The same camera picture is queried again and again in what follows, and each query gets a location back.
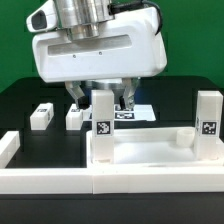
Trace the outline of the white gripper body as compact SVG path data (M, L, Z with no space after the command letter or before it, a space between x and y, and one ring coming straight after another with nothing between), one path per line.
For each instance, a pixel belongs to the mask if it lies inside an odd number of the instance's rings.
M32 40L40 77L50 82L84 81L159 74L167 64L153 7L119 13L99 25L95 38L71 41L64 30Z

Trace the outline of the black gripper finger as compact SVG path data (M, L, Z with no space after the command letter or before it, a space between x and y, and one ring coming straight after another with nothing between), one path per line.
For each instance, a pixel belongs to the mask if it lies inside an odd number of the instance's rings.
M72 98L75 100L75 104L78 109L88 108L88 97L82 91L80 81L66 81L65 87Z
M122 110L131 110L134 108L135 91L139 85L138 78L123 78L122 86L124 87L123 95L119 98Z

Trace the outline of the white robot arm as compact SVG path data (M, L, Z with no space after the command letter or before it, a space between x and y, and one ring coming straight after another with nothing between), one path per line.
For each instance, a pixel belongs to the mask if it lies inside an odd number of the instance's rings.
M138 79L159 74L167 64L161 9L150 0L47 0L26 25L34 34L40 77L63 82L82 109L89 107L82 81L122 88L120 105L130 109Z

